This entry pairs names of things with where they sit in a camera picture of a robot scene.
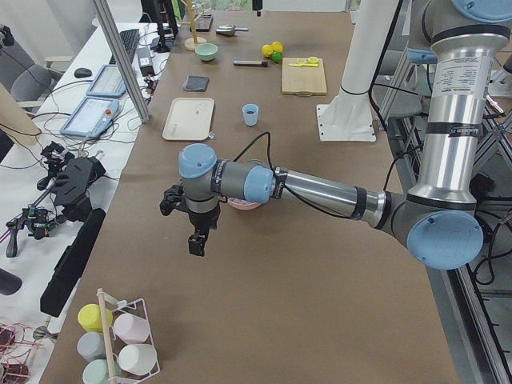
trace black box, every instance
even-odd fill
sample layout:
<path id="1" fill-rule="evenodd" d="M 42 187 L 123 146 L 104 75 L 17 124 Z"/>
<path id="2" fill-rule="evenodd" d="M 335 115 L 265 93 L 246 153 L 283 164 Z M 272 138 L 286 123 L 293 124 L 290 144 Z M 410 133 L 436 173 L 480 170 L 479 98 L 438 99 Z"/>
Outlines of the black box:
<path id="1" fill-rule="evenodd" d="M 138 67 L 141 69 L 142 76 L 154 75 L 151 52 L 147 46 L 137 48 L 137 60 Z"/>

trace white desk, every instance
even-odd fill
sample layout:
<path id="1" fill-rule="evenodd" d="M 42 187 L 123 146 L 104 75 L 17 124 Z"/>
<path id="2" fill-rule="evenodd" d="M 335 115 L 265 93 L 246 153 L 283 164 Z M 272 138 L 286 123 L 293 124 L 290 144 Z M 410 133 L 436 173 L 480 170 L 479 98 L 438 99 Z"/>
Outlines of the white desk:
<path id="1" fill-rule="evenodd" d="M 128 30 L 132 28 L 140 29 L 140 44 L 149 44 L 157 35 L 155 24 L 118 24 L 119 30 Z M 110 60 L 111 52 L 106 43 L 101 29 L 96 30 L 90 40 L 83 47 L 76 59 L 70 65 L 68 71 L 62 76 L 62 79 L 56 85 L 62 86 L 77 80 L 92 79 L 103 64 Z M 158 72 L 165 65 L 168 54 L 155 54 L 153 64 L 155 72 Z M 145 83 L 140 74 L 138 66 L 134 60 L 134 70 L 138 77 L 139 85 Z M 79 67 L 86 67 L 92 70 L 93 77 L 77 79 L 74 77 L 74 71 Z M 75 107 L 85 97 L 88 82 L 80 82 L 70 86 L 65 86 L 56 90 L 52 96 L 48 97 L 41 109 L 40 114 L 49 112 L 64 112 L 71 114 Z M 98 158 L 106 169 L 106 175 L 116 179 L 119 178 L 126 160 L 133 146 L 133 141 L 137 137 L 140 119 L 133 107 L 128 95 L 125 95 L 121 101 L 121 112 L 119 118 L 115 120 L 116 131 L 111 140 L 95 143 L 88 149 L 90 155 L 95 155 L 98 151 L 103 151 Z M 60 136 L 59 130 L 66 121 L 63 115 L 44 115 L 34 120 L 36 125 L 42 130 L 43 134 L 38 136 L 41 145 L 36 144 L 29 149 L 40 158 L 42 147 L 50 144 L 51 141 L 59 142 L 63 145 L 71 144 L 78 139 L 56 138 L 52 134 Z M 2 164 L 4 166 L 24 167 L 35 163 L 34 157 L 27 149 L 20 146 L 14 146 L 8 153 Z M 39 179 L 47 176 L 46 170 L 39 165 L 32 166 L 24 170 L 11 170 L 0 167 L 0 233 L 5 230 L 5 223 L 21 213 L 23 207 L 27 207 L 41 194 L 36 189 L 36 183 Z M 110 201 L 114 196 L 118 182 L 108 178 L 100 178 L 90 188 L 90 200 L 93 208 L 103 208 L 108 210 Z M 45 199 L 40 206 L 48 210 L 54 210 L 49 198 Z M 6 248 L 8 239 L 0 244 L 0 268 L 16 274 L 23 280 L 22 288 L 11 296 L 0 295 L 0 323 L 13 324 L 23 323 L 27 326 L 37 327 L 43 325 L 48 319 L 48 315 L 39 310 L 39 299 L 46 288 L 57 261 L 62 256 L 64 249 L 73 242 L 76 233 L 82 226 L 81 222 L 66 222 L 50 232 L 48 238 L 36 241 L 28 237 L 28 229 L 25 228 L 18 232 L 18 256 L 16 258 L 6 258 Z M 58 332 L 67 313 L 67 305 L 59 318 L 52 318 L 49 329 L 52 332 Z M 26 334 L 26 338 L 32 339 L 31 330 Z M 30 380 L 29 383 L 39 381 L 42 371 L 46 366 L 53 345 L 49 340 L 42 341 L 42 347 L 32 353 L 29 359 Z"/>

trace beige tray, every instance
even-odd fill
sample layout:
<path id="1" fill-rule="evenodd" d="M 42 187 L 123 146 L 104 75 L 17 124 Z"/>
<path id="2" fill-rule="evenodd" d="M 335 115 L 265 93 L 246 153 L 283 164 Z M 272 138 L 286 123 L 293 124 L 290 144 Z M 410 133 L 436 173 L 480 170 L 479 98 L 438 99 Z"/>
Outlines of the beige tray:
<path id="1" fill-rule="evenodd" d="M 165 140 L 206 140 L 214 104 L 212 98 L 176 98 L 170 105 L 162 137 Z"/>

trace yellow mug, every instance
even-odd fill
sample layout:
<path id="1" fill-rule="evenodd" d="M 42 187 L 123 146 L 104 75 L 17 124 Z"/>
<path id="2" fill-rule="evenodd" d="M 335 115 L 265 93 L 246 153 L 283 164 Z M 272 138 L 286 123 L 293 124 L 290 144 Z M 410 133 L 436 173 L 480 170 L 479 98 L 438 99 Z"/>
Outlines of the yellow mug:
<path id="1" fill-rule="evenodd" d="M 106 310 L 106 320 L 109 326 L 112 325 L 114 316 L 110 310 Z M 99 312 L 98 304 L 87 304 L 78 312 L 78 323 L 86 332 L 103 332 L 102 317 Z"/>

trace robotic hand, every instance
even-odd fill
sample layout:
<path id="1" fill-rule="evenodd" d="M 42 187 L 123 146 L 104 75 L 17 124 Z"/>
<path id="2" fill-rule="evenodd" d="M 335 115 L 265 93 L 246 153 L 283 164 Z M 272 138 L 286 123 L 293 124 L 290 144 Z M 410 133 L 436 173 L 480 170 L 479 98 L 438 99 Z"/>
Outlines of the robotic hand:
<path id="1" fill-rule="evenodd" d="M 182 184 L 166 192 L 162 213 L 178 209 L 189 214 L 196 229 L 189 238 L 190 252 L 203 256 L 220 213 L 218 196 L 260 203 L 288 196 L 341 218 L 368 222 L 429 267 L 463 266 L 483 244 L 469 184 L 492 60 L 509 41 L 510 21 L 510 0 L 414 0 L 410 60 L 437 59 L 437 70 L 418 183 L 405 196 L 217 160 L 210 147 L 193 144 L 179 155 Z"/>

